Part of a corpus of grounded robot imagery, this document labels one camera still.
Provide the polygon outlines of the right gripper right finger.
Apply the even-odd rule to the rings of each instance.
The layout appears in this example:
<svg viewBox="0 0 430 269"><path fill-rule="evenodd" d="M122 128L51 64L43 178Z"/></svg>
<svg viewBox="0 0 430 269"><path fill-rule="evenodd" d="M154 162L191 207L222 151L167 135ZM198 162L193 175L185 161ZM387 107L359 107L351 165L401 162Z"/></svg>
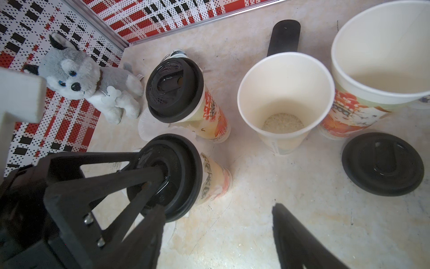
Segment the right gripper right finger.
<svg viewBox="0 0 430 269"><path fill-rule="evenodd" d="M346 269L282 204L272 208L274 242L283 269Z"/></svg>

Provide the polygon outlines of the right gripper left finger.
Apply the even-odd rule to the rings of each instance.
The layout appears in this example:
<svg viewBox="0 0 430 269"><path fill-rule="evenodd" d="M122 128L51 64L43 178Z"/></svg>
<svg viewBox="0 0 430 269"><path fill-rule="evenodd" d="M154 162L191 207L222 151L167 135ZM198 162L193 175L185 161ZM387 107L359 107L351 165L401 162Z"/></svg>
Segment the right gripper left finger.
<svg viewBox="0 0 430 269"><path fill-rule="evenodd" d="M165 209L156 205L114 252L96 263L97 269L155 269L160 256Z"/></svg>

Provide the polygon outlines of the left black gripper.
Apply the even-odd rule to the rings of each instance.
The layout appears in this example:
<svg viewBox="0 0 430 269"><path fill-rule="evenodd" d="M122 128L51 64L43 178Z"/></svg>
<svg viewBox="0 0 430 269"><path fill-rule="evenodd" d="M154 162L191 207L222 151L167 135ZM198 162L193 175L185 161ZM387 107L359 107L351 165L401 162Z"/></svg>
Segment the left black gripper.
<svg viewBox="0 0 430 269"><path fill-rule="evenodd" d="M96 269L131 234L165 178L157 167L137 169L137 159L136 152L61 152L13 171L1 187L1 268ZM85 177L81 170L126 161L123 170L101 176ZM90 203L141 184L106 229L85 223Z"/></svg>

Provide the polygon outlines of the black cup lid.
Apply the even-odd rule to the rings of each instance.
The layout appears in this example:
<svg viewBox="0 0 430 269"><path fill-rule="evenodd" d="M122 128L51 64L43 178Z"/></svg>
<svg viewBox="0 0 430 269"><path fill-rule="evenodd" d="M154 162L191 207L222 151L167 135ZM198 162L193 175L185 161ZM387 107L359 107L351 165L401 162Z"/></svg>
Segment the black cup lid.
<svg viewBox="0 0 430 269"><path fill-rule="evenodd" d="M192 113L204 91L203 74L189 58L168 58L152 72L146 85L151 114L160 122L176 123Z"/></svg>
<svg viewBox="0 0 430 269"><path fill-rule="evenodd" d="M419 153L406 141L381 132L359 135L346 143L342 166L359 188L378 196L413 192L424 178Z"/></svg>
<svg viewBox="0 0 430 269"><path fill-rule="evenodd" d="M165 208L166 222L174 222L190 211L203 182L202 158L187 138L167 133L152 139L137 153L131 169L161 168L165 179L141 211L146 216L156 206Z"/></svg>

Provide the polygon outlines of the translucent paper disc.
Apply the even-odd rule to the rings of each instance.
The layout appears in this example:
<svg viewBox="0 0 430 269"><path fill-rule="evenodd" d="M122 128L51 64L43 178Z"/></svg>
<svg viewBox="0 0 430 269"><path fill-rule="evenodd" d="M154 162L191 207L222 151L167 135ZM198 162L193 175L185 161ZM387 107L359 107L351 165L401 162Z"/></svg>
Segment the translucent paper disc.
<svg viewBox="0 0 430 269"><path fill-rule="evenodd" d="M138 216L136 217L135 221L134 221L134 226L137 227L137 225L144 219L142 214L138 214ZM163 227L163 234L162 234L162 247L167 246L169 240L171 239L171 237L174 234L176 228L176 222L169 222L166 223Z"/></svg>
<svg viewBox="0 0 430 269"><path fill-rule="evenodd" d="M191 142L197 142L197 136L194 132L187 130L182 126L158 121L151 114L149 108L145 108L139 118L138 133L141 139L147 142L161 134L163 135L168 133L178 134L190 140Z"/></svg>

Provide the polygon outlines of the grey husky plush toy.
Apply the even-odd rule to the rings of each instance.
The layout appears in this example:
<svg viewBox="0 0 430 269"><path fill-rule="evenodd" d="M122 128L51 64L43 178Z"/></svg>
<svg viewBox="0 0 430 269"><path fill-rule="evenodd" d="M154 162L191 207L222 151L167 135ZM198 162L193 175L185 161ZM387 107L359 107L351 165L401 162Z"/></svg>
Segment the grey husky plush toy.
<svg viewBox="0 0 430 269"><path fill-rule="evenodd" d="M66 99L85 99L109 123L119 124L123 114L138 118L144 88L131 65L101 67L62 35L52 33L49 41L52 48L41 64L24 65L25 72L43 77L49 89Z"/></svg>

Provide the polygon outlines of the middle tall paper cup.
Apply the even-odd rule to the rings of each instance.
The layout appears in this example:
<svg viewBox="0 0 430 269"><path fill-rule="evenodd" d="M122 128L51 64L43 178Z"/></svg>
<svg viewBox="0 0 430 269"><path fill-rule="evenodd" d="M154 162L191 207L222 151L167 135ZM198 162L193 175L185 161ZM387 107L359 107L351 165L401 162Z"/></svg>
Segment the middle tall paper cup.
<svg viewBox="0 0 430 269"><path fill-rule="evenodd" d="M328 115L334 96L334 80L324 64L303 53L285 52L260 60L246 73L237 107L268 149L286 156ZM276 114L297 117L303 128L290 133L264 131L265 121Z"/></svg>

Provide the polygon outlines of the white twin-bell alarm clock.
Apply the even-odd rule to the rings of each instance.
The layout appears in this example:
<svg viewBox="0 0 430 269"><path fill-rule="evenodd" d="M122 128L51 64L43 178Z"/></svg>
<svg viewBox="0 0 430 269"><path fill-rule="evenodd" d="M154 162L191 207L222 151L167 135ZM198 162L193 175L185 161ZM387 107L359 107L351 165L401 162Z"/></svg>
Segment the white twin-bell alarm clock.
<svg viewBox="0 0 430 269"><path fill-rule="evenodd" d="M170 59L170 58L188 58L187 54L183 51L183 50L174 50L173 52L171 52L170 54L168 54L167 56L165 56L161 62Z"/></svg>

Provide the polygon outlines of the paper cup red flowers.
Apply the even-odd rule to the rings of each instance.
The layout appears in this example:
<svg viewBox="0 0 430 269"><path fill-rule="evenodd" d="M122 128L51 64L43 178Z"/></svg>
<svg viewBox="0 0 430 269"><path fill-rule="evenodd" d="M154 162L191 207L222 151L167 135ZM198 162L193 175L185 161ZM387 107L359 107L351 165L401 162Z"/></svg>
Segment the paper cup red flowers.
<svg viewBox="0 0 430 269"><path fill-rule="evenodd" d="M430 3L393 1L350 19L331 46L335 95L319 131L346 139L430 93Z"/></svg>

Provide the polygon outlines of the black glasses case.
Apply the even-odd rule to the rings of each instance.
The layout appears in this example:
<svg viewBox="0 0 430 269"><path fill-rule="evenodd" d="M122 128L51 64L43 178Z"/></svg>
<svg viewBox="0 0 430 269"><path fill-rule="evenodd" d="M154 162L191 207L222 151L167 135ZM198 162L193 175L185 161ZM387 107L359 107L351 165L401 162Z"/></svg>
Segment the black glasses case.
<svg viewBox="0 0 430 269"><path fill-rule="evenodd" d="M267 57L285 52L297 52L301 25L296 20L282 20L275 24L269 42Z"/></svg>

